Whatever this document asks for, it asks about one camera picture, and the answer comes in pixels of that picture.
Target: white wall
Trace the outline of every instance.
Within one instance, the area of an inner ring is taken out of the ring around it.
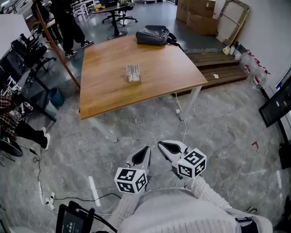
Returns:
[[[0,15],[0,59],[11,48],[11,42],[19,39],[23,33],[31,35],[23,15]]]
[[[241,1],[251,11],[238,41],[271,73],[268,84],[275,88],[291,66],[291,0]],[[216,0],[215,17],[224,3]]]

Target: person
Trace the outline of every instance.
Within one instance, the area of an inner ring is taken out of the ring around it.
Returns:
[[[185,182],[188,189],[124,194],[108,222],[119,233],[273,232],[267,218],[233,209],[201,176]]]
[[[72,0],[51,0],[51,10],[55,20],[60,25],[63,35],[63,48],[67,58],[75,56],[78,51],[73,50],[74,41],[81,44],[82,48],[92,45],[93,41],[86,41],[85,35],[73,17]]]
[[[32,0],[32,5],[31,5],[31,11],[33,16],[36,18],[36,20],[38,20],[38,15],[36,12],[36,6],[38,6],[38,9],[40,10],[40,15],[43,19],[43,21],[45,22],[45,24],[47,24],[50,21],[50,13],[49,11],[42,5],[42,0]],[[53,37],[53,40],[58,40],[60,43],[62,42],[63,38],[60,35],[60,32],[58,30],[58,25],[57,23],[53,24],[51,27],[48,28],[48,31],[50,33],[50,35]]]
[[[50,145],[50,134],[46,128],[42,127],[40,131],[34,130],[19,117],[11,115],[9,112],[13,109],[13,101],[9,96],[0,96],[0,124],[4,130],[5,136],[16,141],[16,137],[23,137],[40,144],[48,150]]]

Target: cardboard box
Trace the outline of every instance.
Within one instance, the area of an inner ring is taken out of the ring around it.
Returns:
[[[188,0],[178,0],[176,19],[187,22],[188,15]]]
[[[218,20],[188,12],[187,26],[200,35],[215,35]]]
[[[203,17],[213,16],[215,0],[189,0],[187,3],[189,12]]]

